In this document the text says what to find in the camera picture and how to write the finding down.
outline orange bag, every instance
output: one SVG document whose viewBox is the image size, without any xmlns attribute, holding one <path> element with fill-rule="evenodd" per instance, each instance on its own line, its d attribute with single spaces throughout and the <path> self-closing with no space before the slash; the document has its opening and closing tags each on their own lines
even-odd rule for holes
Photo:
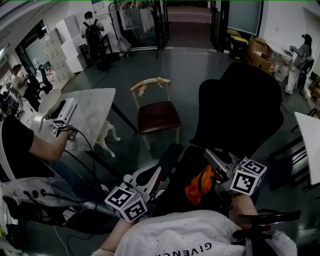
<svg viewBox="0 0 320 256">
<path fill-rule="evenodd" d="M 196 206 L 200 203 L 203 194 L 208 193 L 217 180 L 215 171 L 212 171 L 210 164 L 185 187 L 186 198 Z"/>
</svg>

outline chair leg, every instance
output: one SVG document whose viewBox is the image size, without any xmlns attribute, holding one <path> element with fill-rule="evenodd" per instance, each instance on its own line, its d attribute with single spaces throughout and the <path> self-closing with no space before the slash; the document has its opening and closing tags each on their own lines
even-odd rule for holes
<svg viewBox="0 0 320 256">
<path fill-rule="evenodd" d="M 145 145 L 146 145 L 147 149 L 150 151 L 151 148 L 150 148 L 150 145 L 149 145 L 149 141 L 148 141 L 147 135 L 141 135 L 141 136 L 142 136 L 142 138 L 143 138 L 143 140 L 145 142 Z"/>
<path fill-rule="evenodd" d="M 175 142 L 179 144 L 180 126 L 176 129 Z"/>
</svg>

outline brown leather seat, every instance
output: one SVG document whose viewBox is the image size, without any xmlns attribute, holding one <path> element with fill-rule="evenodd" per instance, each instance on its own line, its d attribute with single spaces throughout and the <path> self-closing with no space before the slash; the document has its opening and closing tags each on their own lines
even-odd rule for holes
<svg viewBox="0 0 320 256">
<path fill-rule="evenodd" d="M 177 110 L 170 101 L 152 103 L 138 110 L 138 129 L 141 134 L 160 132 L 180 125 Z"/>
</svg>

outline black t-shirt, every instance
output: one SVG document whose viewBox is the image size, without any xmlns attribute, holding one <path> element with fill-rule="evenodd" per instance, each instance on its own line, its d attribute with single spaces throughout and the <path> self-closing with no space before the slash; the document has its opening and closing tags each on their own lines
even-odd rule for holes
<svg viewBox="0 0 320 256">
<path fill-rule="evenodd" d="M 9 166 L 16 179 L 27 177 L 53 177 L 50 169 L 35 155 L 29 153 L 34 132 L 14 116 L 9 116 L 2 125 L 2 144 Z M 0 180 L 8 177 L 0 165 Z"/>
</svg>

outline pan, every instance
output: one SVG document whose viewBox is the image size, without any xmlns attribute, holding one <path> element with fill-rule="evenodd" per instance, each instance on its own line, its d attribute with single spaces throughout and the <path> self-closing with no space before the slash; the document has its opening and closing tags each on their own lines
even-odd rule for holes
<svg viewBox="0 0 320 256">
<path fill-rule="evenodd" d="M 61 90 L 54 89 L 45 95 L 39 106 L 39 114 L 41 114 L 41 120 L 39 124 L 38 131 L 41 131 L 44 118 L 55 112 L 61 104 Z"/>
</svg>

